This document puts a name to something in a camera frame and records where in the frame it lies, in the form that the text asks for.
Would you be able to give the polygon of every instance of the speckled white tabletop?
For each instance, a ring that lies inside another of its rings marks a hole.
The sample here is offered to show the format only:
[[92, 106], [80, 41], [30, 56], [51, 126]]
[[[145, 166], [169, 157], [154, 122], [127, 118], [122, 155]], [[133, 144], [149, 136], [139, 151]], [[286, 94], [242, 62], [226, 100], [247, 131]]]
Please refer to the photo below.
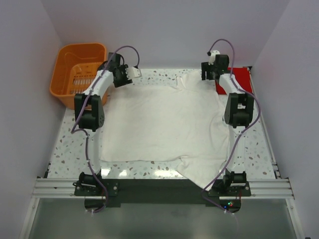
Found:
[[[143, 77], [133, 82], [135, 85], [176, 85], [176, 77], [182, 77], [193, 69], [143, 69]], [[221, 101], [226, 104], [227, 96], [220, 95]], [[71, 134], [74, 124], [74, 111], [66, 109], [63, 122], [54, 146], [48, 178], [78, 178], [87, 164], [84, 155], [84, 135], [82, 133]], [[246, 133], [246, 158], [245, 167], [248, 179], [275, 179], [272, 167], [272, 157], [268, 150], [263, 126], [259, 121]], [[154, 162], [101, 162], [103, 178], [127, 178], [127, 179], [163, 179], [184, 178], [176, 167], [179, 161]]]

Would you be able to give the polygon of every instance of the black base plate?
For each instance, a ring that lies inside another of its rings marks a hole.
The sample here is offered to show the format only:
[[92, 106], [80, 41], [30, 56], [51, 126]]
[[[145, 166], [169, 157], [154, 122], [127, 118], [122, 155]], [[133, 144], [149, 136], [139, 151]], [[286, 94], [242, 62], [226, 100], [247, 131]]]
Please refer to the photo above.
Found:
[[229, 187], [227, 190], [218, 189], [218, 187], [214, 187], [216, 185], [221, 185], [223, 183], [222, 179], [217, 179], [213, 185], [213, 187], [208, 191], [209, 197], [236, 197], [239, 196], [239, 192], [241, 192], [242, 197], [250, 197], [251, 191], [249, 182], [246, 182], [245, 186], [233, 186]]
[[[215, 206], [202, 198], [202, 189], [188, 179], [102, 179], [108, 190], [107, 207], [120, 207], [122, 203], [139, 204], [203, 204]], [[81, 186], [75, 188], [75, 196], [101, 196], [102, 191], [96, 187]], [[219, 200], [220, 196], [237, 196], [235, 192], [221, 194], [210, 190], [204, 192], [218, 205], [227, 200]], [[250, 190], [243, 190], [242, 196], [250, 196]]]

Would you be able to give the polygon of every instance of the glass panel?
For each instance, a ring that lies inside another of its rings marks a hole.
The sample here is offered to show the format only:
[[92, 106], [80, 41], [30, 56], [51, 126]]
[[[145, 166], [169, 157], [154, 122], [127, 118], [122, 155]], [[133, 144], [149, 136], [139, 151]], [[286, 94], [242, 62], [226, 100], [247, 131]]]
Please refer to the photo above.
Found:
[[31, 239], [295, 239], [285, 200], [243, 200], [233, 216], [204, 205], [122, 204], [91, 215], [83, 199], [41, 199]]

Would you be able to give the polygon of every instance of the cable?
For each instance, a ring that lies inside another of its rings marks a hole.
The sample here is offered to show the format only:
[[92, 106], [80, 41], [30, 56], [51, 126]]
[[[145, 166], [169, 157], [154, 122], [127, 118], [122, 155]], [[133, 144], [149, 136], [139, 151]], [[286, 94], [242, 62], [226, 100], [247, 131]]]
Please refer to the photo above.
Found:
[[[228, 164], [229, 164], [229, 162], [230, 162], [230, 160], [231, 160], [231, 158], [232, 158], [232, 156], [233, 156], [233, 154], [234, 154], [234, 152], [235, 152], [235, 148], [236, 148], [236, 146], [237, 146], [237, 144], [238, 144], [239, 139], [241, 138], [241, 136], [242, 136], [248, 129], [250, 129], [253, 125], [255, 125], [255, 124], [258, 122], [258, 120], [259, 120], [259, 118], [260, 118], [260, 115], [261, 115], [261, 109], [260, 109], [260, 104], [259, 104], [258, 99], [257, 99], [252, 93], [240, 89], [240, 88], [237, 86], [237, 84], [234, 82], [233, 78], [232, 78], [233, 68], [234, 68], [234, 62], [235, 62], [235, 49], [234, 49], [234, 46], [231, 44], [231, 42], [228, 41], [228, 40], [226, 40], [226, 39], [223, 39], [223, 38], [218, 39], [218, 40], [216, 40], [216, 41], [212, 44], [212, 46], [211, 46], [210, 49], [209, 49], [209, 52], [211, 51], [211, 49], [214, 47], [214, 45], [215, 45], [218, 41], [226, 41], [226, 42], [230, 45], [231, 49], [233, 50], [233, 59], [232, 59], [232, 62], [231, 62], [231, 69], [230, 69], [230, 80], [231, 80], [231, 82], [233, 83], [233, 85], [235, 86], [235, 88], [236, 88], [238, 91], [251, 95], [251, 96], [254, 98], [254, 100], [256, 101], [257, 108], [258, 108], [257, 118], [254, 120], [254, 122], [253, 122], [252, 124], [250, 124], [247, 128], [245, 128], [244, 130], [242, 130], [242, 131], [240, 132], [240, 134], [238, 135], [238, 137], [237, 137], [237, 139], [236, 139], [236, 141], [235, 141], [235, 143], [234, 143], [234, 146], [233, 146], [233, 148], [232, 148], [232, 150], [231, 150], [231, 152], [230, 152], [229, 158], [228, 158], [227, 161], [226, 161], [225, 166], [222, 168], [222, 170], [219, 172], [219, 174], [218, 174], [209, 184], [207, 184], [207, 185], [202, 189], [202, 191], [201, 191], [201, 195], [202, 195], [202, 198], [203, 198], [203, 199], [205, 199], [206, 201], [208, 201], [208, 202], [214, 204], [216, 207], [222, 209], [225, 213], [230, 213], [230, 214], [234, 215], [234, 214], [231, 213], [229, 210], [225, 210], [225, 209], [224, 209], [223, 207], [221, 207], [219, 204], [217, 204], [217, 203], [215, 203], [214, 201], [210, 200], [210, 199], [209, 199], [208, 197], [206, 197], [203, 193], [206, 191], [206, 189], [207, 189], [210, 185], [212, 185], [212, 184], [219, 178], [220, 175], [222, 175], [222, 174], [224, 173], [224, 171], [226, 170], [226, 168], [227, 168], [227, 166], [228, 166]], [[238, 232], [238, 231], [239, 231], [238, 220], [237, 220], [237, 217], [236, 217], [235, 215], [234, 215], [234, 217], [235, 217], [235, 220], [236, 220], [237, 232]]]
[[94, 172], [94, 170], [93, 170], [93, 168], [91, 166], [91, 163], [90, 163], [89, 154], [88, 154], [89, 133], [85, 129], [82, 129], [82, 128], [76, 129], [75, 131], [73, 131], [71, 133], [80, 132], [80, 131], [84, 132], [85, 135], [86, 135], [86, 138], [85, 138], [85, 158], [86, 158], [86, 161], [87, 161], [88, 166], [90, 168], [90, 171], [91, 171], [94, 179], [98, 182], [98, 184], [100, 184], [100, 186], [102, 187], [102, 190], [105, 192], [105, 203], [103, 204], [102, 207], [100, 207], [98, 209], [95, 209], [93, 211], [93, 213], [98, 213], [98, 212], [102, 211], [106, 207], [106, 204], [108, 202], [108, 191], [106, 190], [106, 187], [103, 185], [103, 183], [96, 176], [96, 174], [95, 174], [95, 172]]
[[97, 78], [97, 80], [96, 80], [96, 81], [94, 82], [94, 84], [92, 85], [89, 94], [87, 95], [87, 97], [85, 98], [85, 100], [84, 100], [84, 102], [83, 102], [83, 106], [82, 106], [82, 108], [81, 108], [81, 111], [80, 111], [80, 113], [79, 113], [79, 116], [77, 117], [77, 119], [76, 119], [76, 121], [75, 121], [75, 123], [74, 123], [74, 126], [72, 127], [72, 130], [71, 130], [71, 134], [74, 134], [75, 132], [79, 132], [79, 131], [82, 131], [82, 132], [85, 133], [85, 135], [86, 135], [86, 139], [85, 139], [85, 158], [86, 158], [86, 161], [87, 161], [87, 163], [88, 163], [88, 166], [89, 166], [89, 168], [90, 168], [90, 171], [91, 171], [91, 173], [92, 173], [92, 176], [94, 177], [94, 179], [98, 182], [98, 184], [102, 187], [103, 191], [105, 192], [105, 203], [103, 204], [102, 207], [100, 207], [100, 208], [98, 208], [98, 209], [95, 209], [95, 210], [93, 211], [93, 213], [98, 213], [98, 212], [102, 211], [102, 210], [106, 207], [106, 204], [107, 204], [107, 202], [108, 202], [108, 191], [107, 191], [106, 187], [103, 185], [103, 183], [98, 179], [98, 177], [96, 176], [96, 174], [95, 174], [95, 172], [94, 172], [94, 170], [93, 170], [93, 168], [92, 168], [92, 166], [91, 166], [91, 162], [90, 162], [89, 154], [88, 154], [88, 144], [89, 144], [89, 134], [88, 134], [88, 132], [87, 132], [85, 129], [82, 129], [82, 128], [75, 129], [75, 127], [76, 127], [76, 125], [79, 123], [80, 118], [81, 118], [82, 115], [83, 115], [84, 109], [85, 109], [85, 107], [86, 107], [86, 105], [87, 105], [87, 103], [88, 103], [88, 100], [89, 100], [90, 96], [92, 95], [92, 92], [93, 92], [94, 87], [96, 86], [96, 84], [98, 83], [98, 81], [102, 78], [103, 74], [105, 73], [106, 69], [108, 68], [108, 66], [109, 66], [109, 64], [110, 64], [110, 62], [111, 62], [111, 59], [115, 56], [115, 54], [116, 54], [119, 50], [121, 50], [121, 49], [123, 49], [123, 48], [126, 48], [126, 47], [127, 47], [127, 48], [132, 48], [133, 50], [135, 50], [135, 52], [136, 52], [136, 54], [137, 54], [137, 56], [138, 56], [138, 63], [137, 63], [137, 65], [136, 65], [135, 67], [138, 68], [139, 63], [140, 63], [140, 55], [139, 55], [137, 49], [135, 49], [135, 48], [132, 47], [132, 46], [128, 46], [128, 45], [127, 45], [127, 46], [122, 46], [122, 47], [118, 48], [117, 50], [115, 50], [114, 53], [113, 53], [113, 54], [111, 55], [111, 57], [109, 58], [109, 60], [108, 60], [108, 62], [106, 63], [106, 65], [104, 66], [102, 73], [99, 75], [99, 77]]
[[122, 58], [122, 60], [123, 60], [123, 63], [122, 63], [122, 65], [124, 65], [125, 64], [125, 60], [124, 60], [124, 57], [121, 55], [121, 58]]

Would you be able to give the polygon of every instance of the black metal bracket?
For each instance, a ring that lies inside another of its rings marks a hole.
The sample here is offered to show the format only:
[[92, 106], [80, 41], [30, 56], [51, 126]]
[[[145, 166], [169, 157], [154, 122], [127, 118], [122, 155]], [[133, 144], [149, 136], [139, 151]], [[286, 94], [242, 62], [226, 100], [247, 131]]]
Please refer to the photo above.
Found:
[[250, 191], [250, 185], [249, 182], [246, 182], [245, 186], [232, 186], [228, 187], [227, 189], [219, 189], [216, 187], [217, 185], [222, 185], [223, 180], [217, 179], [214, 183], [215, 186], [213, 186], [208, 191], [209, 197], [238, 197], [240, 194], [242, 197], [250, 197], [251, 191]]
[[[113, 52], [110, 52], [108, 55], [108, 59], [111, 58], [113, 55]], [[113, 73], [113, 83], [115, 88], [124, 86], [127, 84], [132, 83], [132, 80], [129, 80], [126, 74], [126, 69], [129, 67], [126, 64], [121, 65], [121, 58], [122, 56], [120, 54], [115, 54], [115, 56], [110, 60], [110, 64], [107, 68], [108, 71]], [[102, 65], [99, 66], [98, 71], [102, 70], [108, 61], [105, 61], [102, 63]]]
[[[74, 96], [74, 111], [77, 119], [83, 107], [85, 94], [75, 94]], [[89, 97], [86, 106], [91, 106], [90, 110], [84, 110], [82, 117], [79, 120], [79, 128], [91, 129], [95, 132], [104, 124], [104, 111], [100, 96], [93, 95]]]
[[201, 79], [215, 80], [219, 83], [219, 78], [222, 74], [229, 73], [228, 71], [229, 57], [228, 55], [216, 55], [213, 64], [208, 62], [201, 63]]
[[[215, 205], [204, 200], [201, 196], [202, 189], [188, 179], [102, 179], [99, 180], [108, 190], [107, 207], [120, 207], [122, 203], [138, 204], [203, 204], [209, 207]], [[73, 184], [75, 196], [97, 196], [103, 194], [102, 188], [97, 184], [91, 175], [80, 175], [80, 180]], [[221, 205], [228, 206], [228, 203], [235, 200], [219, 200], [221, 195], [210, 195], [204, 192], [204, 196]], [[85, 199], [85, 207], [99, 208], [105, 200]]]
[[225, 110], [225, 122], [236, 128], [248, 125], [253, 120], [254, 98], [249, 94], [230, 93]]

